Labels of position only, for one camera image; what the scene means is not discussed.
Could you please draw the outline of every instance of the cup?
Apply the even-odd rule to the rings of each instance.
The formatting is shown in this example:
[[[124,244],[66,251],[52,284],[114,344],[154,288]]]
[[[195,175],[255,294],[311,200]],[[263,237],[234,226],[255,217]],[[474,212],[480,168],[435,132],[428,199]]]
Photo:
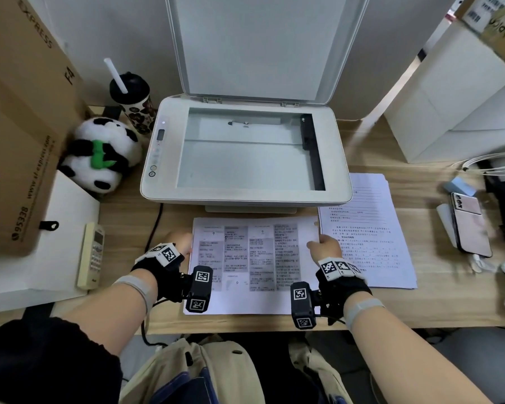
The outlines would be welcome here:
[[[150,99],[150,87],[140,76],[127,72],[120,75],[128,93],[123,94],[113,79],[110,82],[110,97],[120,105],[131,124],[141,135],[149,135],[155,122],[155,110]]]

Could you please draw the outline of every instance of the barcode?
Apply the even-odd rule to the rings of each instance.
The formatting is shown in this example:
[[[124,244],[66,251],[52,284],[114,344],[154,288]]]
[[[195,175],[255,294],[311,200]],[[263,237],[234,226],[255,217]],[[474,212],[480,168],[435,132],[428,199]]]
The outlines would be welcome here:
[[[505,4],[503,4],[500,0],[488,0],[493,6],[496,6],[498,9],[505,7]]]
[[[475,22],[479,22],[479,20],[481,19],[481,16],[474,11],[468,12],[467,16],[470,17]]]
[[[481,8],[482,8],[483,10],[485,10],[485,11],[488,11],[488,12],[490,12],[490,11],[493,11],[493,10],[494,10],[494,8],[493,8],[493,7],[489,6],[489,5],[488,5],[488,4],[486,4],[486,3],[483,3],[483,5],[481,5]]]

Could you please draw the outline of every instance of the black cup lid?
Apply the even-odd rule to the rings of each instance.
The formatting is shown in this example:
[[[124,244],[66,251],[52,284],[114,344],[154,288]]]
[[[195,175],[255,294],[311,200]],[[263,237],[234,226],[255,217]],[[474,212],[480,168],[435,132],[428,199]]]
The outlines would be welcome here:
[[[120,78],[123,83],[125,83],[125,87],[127,88],[128,93],[122,94],[116,81],[114,79],[110,81],[110,97],[116,103],[121,103],[123,105],[132,105],[134,103],[142,101],[146,98],[146,96],[150,94],[150,87],[148,83],[140,76],[127,72],[123,75],[120,75]]]

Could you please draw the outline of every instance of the white straw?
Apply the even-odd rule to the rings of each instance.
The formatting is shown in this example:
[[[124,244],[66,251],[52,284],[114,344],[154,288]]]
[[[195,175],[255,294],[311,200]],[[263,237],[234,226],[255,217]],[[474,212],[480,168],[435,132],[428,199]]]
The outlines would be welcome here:
[[[114,67],[113,61],[110,58],[105,58],[103,61],[107,64],[107,67],[110,71],[110,73],[113,75],[114,80],[116,81],[116,84],[121,90],[122,94],[128,93],[127,88],[125,87],[125,83],[120,78],[120,74],[118,74],[118,71],[116,71],[116,68]]]

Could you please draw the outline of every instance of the black sleeve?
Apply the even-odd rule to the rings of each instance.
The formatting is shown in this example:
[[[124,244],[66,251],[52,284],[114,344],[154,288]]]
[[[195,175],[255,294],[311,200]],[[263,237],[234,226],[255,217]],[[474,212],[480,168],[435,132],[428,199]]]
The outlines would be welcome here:
[[[0,401],[116,403],[120,359],[60,318],[0,326]]]

